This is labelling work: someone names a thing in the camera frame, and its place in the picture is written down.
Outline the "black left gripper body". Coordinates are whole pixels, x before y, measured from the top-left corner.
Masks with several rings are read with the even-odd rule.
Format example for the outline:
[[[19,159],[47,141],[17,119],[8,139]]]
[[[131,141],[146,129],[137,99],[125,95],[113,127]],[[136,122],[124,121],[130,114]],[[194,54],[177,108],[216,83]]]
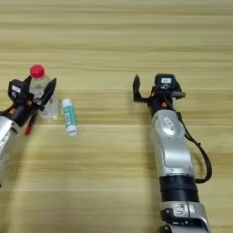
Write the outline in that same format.
[[[27,120],[38,110],[45,109],[45,103],[39,99],[27,99],[25,102],[15,102],[7,110],[0,112],[0,117],[6,117],[23,127]]]

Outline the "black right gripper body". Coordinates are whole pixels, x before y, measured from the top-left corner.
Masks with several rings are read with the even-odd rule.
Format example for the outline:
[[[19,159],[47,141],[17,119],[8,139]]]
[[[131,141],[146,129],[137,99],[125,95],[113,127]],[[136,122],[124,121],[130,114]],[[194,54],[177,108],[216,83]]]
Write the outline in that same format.
[[[140,92],[133,91],[134,101],[147,104],[151,115],[154,115],[159,110],[173,110],[173,99],[180,99],[186,96],[185,92],[158,92],[154,87],[151,90],[149,97],[142,97]]]

